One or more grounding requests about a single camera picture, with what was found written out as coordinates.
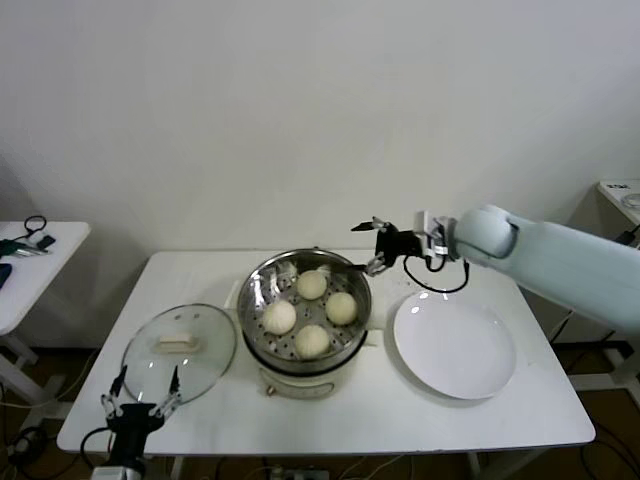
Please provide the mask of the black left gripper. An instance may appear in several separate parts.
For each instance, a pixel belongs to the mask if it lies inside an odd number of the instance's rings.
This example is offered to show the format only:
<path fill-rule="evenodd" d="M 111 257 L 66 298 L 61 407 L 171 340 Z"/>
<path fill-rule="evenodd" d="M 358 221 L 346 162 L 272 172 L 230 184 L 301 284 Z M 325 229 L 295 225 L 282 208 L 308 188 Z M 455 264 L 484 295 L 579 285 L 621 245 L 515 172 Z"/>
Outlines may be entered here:
<path fill-rule="evenodd" d="M 156 405 L 135 403 L 120 405 L 119 395 L 125 383 L 127 366 L 123 365 L 109 391 L 101 395 L 101 405 L 109 430 L 115 434 L 108 466 L 139 466 L 147 438 L 164 425 L 181 404 L 178 367 L 175 366 L 167 395 Z"/>

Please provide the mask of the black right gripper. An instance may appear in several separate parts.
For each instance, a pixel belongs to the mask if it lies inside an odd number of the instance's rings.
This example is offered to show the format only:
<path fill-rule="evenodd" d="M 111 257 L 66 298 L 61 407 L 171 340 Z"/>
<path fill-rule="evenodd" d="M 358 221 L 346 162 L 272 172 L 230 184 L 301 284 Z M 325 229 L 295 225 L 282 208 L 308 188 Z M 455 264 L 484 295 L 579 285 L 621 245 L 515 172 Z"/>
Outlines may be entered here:
<path fill-rule="evenodd" d="M 395 261 L 398 257 L 423 257 L 420 238 L 411 230 L 399 231 L 392 223 L 376 216 L 363 221 L 350 229 L 351 232 L 377 231 L 375 256 L 364 264 L 348 264 L 344 269 L 348 272 L 359 272 L 367 276 L 377 276 L 386 271 L 387 261 Z"/>

